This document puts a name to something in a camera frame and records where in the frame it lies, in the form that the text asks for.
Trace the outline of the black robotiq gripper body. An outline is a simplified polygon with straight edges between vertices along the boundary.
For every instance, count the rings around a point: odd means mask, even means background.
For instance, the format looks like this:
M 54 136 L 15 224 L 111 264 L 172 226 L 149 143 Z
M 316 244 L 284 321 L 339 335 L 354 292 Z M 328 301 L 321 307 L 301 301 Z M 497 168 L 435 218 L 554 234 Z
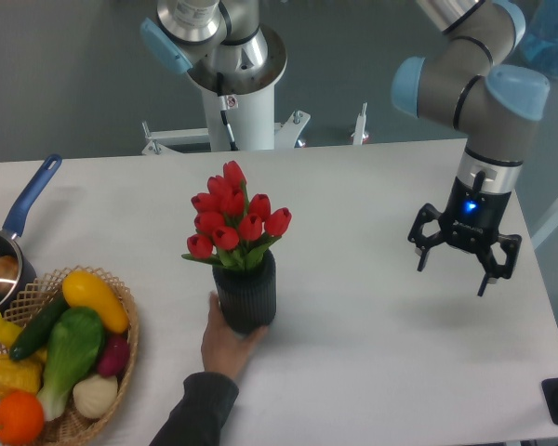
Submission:
M 456 178 L 438 223 L 445 242 L 467 253 L 489 255 L 511 194 L 474 191 Z

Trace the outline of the dark grey sleeved forearm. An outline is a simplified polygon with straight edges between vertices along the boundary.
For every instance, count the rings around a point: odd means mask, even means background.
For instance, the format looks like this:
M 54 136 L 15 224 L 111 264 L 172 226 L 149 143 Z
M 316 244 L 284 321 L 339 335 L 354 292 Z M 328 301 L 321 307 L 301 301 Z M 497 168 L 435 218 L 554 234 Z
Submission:
M 151 441 L 151 445 L 219 445 L 239 388 L 224 374 L 191 374 L 184 395 Z

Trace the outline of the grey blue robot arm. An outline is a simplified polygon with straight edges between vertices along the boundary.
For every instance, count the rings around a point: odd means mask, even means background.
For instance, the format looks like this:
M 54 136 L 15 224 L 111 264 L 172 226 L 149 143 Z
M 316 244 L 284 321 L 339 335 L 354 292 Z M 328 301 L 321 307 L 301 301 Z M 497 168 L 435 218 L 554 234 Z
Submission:
M 392 80 L 393 106 L 467 136 L 444 211 L 424 205 L 408 238 L 421 259 L 445 243 L 477 256 L 484 283 L 511 277 L 521 245 L 499 224 L 542 118 L 548 79 L 511 66 L 525 19 L 508 1 L 424 1 L 447 38 L 434 60 L 406 59 Z M 259 20 L 255 1 L 161 1 L 140 25 L 153 56 L 188 75 L 202 94 L 213 151 L 295 146 L 308 116 L 274 121 L 274 87 L 286 68 L 279 35 Z

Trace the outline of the person's hand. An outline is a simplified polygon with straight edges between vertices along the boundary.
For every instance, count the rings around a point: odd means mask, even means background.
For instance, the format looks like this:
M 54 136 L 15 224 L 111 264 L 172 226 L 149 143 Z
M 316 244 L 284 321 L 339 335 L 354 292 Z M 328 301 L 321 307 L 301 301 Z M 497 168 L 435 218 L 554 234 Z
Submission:
M 261 326 L 251 334 L 240 337 L 225 321 L 218 295 L 211 292 L 208 302 L 207 324 L 201 344 L 204 371 L 222 374 L 236 381 L 269 327 Z

